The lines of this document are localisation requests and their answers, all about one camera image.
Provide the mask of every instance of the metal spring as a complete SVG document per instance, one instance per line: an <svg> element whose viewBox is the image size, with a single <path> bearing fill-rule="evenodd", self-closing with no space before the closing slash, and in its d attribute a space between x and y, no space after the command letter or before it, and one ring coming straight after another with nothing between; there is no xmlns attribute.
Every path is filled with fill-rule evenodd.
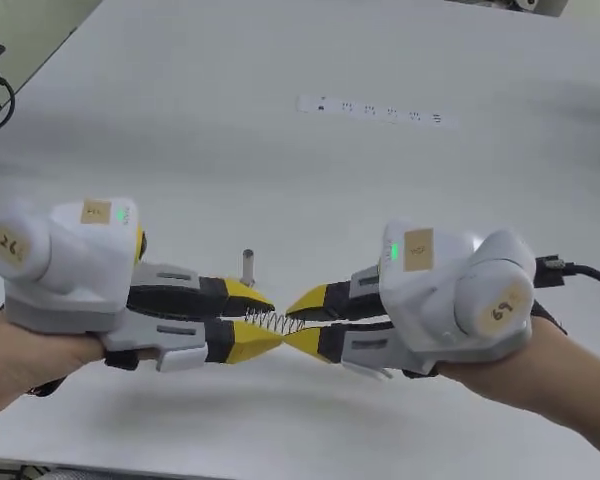
<svg viewBox="0 0 600 480"><path fill-rule="evenodd" d="M280 335L288 335L302 330L305 324L304 320L287 317L282 313L262 312L258 310L247 310L244 320L247 323L257 325Z"/></svg>

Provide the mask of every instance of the white plastic housing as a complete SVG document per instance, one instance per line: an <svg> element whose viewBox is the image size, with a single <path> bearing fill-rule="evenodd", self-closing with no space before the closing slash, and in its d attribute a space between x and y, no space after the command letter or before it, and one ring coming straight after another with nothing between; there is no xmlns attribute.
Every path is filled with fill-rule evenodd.
<svg viewBox="0 0 600 480"><path fill-rule="evenodd" d="M380 298L426 371L441 359L494 359L524 342L534 274L533 253L511 232L480 242L396 220L384 233Z"/></svg>
<svg viewBox="0 0 600 480"><path fill-rule="evenodd" d="M421 228L403 219L386 226L380 258L380 299L412 351L437 348L438 339L421 322L422 309L436 290L444 290L445 280L454 277L477 243L476 237L468 233ZM452 291L445 297L453 303ZM439 321L449 325L447 330L454 330L453 318Z"/></svg>
<svg viewBox="0 0 600 480"><path fill-rule="evenodd" d="M129 294L138 228L137 207L126 198L58 205L48 215L15 206L0 216L5 293L43 310L119 312ZM20 250L9 250L13 241Z"/></svg>

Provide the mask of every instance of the white table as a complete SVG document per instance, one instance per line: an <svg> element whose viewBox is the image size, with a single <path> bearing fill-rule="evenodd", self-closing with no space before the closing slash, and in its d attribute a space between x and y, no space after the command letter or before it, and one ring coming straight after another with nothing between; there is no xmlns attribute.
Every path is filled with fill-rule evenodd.
<svg viewBox="0 0 600 480"><path fill-rule="evenodd" d="M302 114L300 94L456 125ZM130 195L148 260L237 275L252 248L280 309L376 261L396 215L512 226L538 255L600 267L600 31L444 2L108 0L18 100L0 203ZM599 285L540 297L600 353ZM600 455L540 418L284 348L163 376L93 365L0 414L0 458L240 480L600 480Z"/></svg>

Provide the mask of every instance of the cylindrical knob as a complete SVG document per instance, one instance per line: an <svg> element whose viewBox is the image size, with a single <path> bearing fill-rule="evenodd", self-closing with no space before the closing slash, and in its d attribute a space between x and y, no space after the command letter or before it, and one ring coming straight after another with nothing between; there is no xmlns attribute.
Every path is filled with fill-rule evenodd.
<svg viewBox="0 0 600 480"><path fill-rule="evenodd" d="M253 250L251 249L242 252L242 278L240 283L247 287L251 287L255 283L253 278Z"/></svg>
<svg viewBox="0 0 600 480"><path fill-rule="evenodd" d="M526 328L533 304L533 283L506 260L485 261L458 280L458 326L470 336L495 338Z"/></svg>
<svg viewBox="0 0 600 480"><path fill-rule="evenodd" d="M0 276L11 281L36 281L51 261L47 220L24 212L0 217Z"/></svg>

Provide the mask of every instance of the human hand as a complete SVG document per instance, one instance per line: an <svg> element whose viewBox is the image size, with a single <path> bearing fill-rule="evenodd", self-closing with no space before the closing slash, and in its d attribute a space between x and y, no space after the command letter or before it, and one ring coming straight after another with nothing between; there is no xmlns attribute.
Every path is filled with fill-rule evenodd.
<svg viewBox="0 0 600 480"><path fill-rule="evenodd" d="M553 394L552 376L561 371L571 340L551 321L532 317L532 336L522 350L503 360L480 364L440 364L439 372L478 395L535 413Z"/></svg>
<svg viewBox="0 0 600 480"><path fill-rule="evenodd" d="M95 337L39 335L8 323L0 311L0 411L29 390L103 356Z"/></svg>

